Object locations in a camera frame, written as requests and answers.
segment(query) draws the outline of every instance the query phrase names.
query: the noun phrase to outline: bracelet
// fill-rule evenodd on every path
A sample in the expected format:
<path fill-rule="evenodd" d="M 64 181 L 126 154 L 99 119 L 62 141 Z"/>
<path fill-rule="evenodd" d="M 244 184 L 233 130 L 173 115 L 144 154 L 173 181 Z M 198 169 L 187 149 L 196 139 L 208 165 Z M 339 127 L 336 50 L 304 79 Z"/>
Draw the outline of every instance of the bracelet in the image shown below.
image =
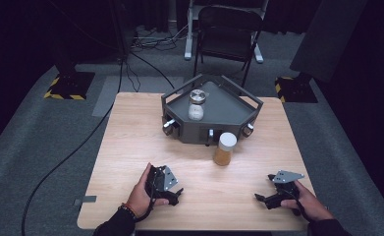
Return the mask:
<path fill-rule="evenodd" d="M 119 206 L 118 209 L 123 209 L 123 210 L 125 210 L 126 212 L 128 212 L 128 213 L 133 217 L 133 221 L 137 221 L 137 215 L 136 215 L 136 213 L 130 208 L 129 205 L 127 205 L 127 204 L 121 204 L 121 206 Z"/>

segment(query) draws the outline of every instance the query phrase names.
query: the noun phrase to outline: person's left hand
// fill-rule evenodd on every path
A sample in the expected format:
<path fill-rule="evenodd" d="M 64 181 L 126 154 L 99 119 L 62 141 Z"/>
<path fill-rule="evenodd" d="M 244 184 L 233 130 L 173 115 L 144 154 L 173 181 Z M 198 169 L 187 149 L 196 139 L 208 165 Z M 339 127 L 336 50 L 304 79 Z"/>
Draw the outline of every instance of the person's left hand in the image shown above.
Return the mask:
<path fill-rule="evenodd" d="M 140 176 L 138 183 L 134 186 L 133 190 L 131 191 L 130 197 L 127 201 L 127 205 L 137 215 L 138 218 L 146 214 L 150 202 L 150 197 L 145 191 L 145 182 L 150 169 L 151 164 L 148 163 L 142 175 Z M 168 205 L 168 200 L 157 199 L 154 205 L 156 207 Z"/>

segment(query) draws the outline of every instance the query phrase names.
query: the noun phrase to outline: chair backrest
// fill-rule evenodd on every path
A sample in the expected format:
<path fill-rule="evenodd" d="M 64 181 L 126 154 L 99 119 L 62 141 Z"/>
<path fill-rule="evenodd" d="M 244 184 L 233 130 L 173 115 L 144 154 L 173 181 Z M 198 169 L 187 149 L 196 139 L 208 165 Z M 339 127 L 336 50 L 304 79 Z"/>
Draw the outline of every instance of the chair backrest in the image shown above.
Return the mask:
<path fill-rule="evenodd" d="M 208 28 L 230 28 L 261 32 L 262 18 L 253 11 L 228 6 L 207 6 L 198 14 L 202 30 Z"/>

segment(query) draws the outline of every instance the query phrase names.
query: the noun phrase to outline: black sleeve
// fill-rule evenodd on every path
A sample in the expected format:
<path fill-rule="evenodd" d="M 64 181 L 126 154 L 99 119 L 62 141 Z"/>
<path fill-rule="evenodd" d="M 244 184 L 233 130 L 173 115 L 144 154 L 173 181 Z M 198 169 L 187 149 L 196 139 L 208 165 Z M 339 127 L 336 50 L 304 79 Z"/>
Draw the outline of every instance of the black sleeve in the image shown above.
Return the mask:
<path fill-rule="evenodd" d="M 96 228 L 93 236 L 130 236 L 135 228 L 133 217 L 126 210 L 118 209 L 108 221 Z"/>
<path fill-rule="evenodd" d="M 351 236 L 337 219 L 319 220 L 309 224 L 312 236 Z"/>

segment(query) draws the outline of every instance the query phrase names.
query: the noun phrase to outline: wooden tabletop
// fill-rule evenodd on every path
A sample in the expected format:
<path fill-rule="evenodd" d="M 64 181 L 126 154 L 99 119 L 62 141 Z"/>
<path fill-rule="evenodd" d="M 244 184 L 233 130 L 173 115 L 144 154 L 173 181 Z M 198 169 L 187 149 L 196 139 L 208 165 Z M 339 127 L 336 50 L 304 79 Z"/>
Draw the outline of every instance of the wooden tabletop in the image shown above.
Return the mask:
<path fill-rule="evenodd" d="M 267 209 L 254 194 L 276 194 L 268 174 L 308 173 L 282 102 L 264 102 L 248 138 L 240 138 L 228 166 L 212 160 L 216 146 L 183 144 L 162 132 L 159 93 L 122 92 L 115 104 L 86 190 L 78 226 L 92 229 L 125 202 L 146 164 L 167 165 L 184 188 L 176 206 L 158 206 L 139 230 L 305 230 L 307 221 L 284 208 Z"/>

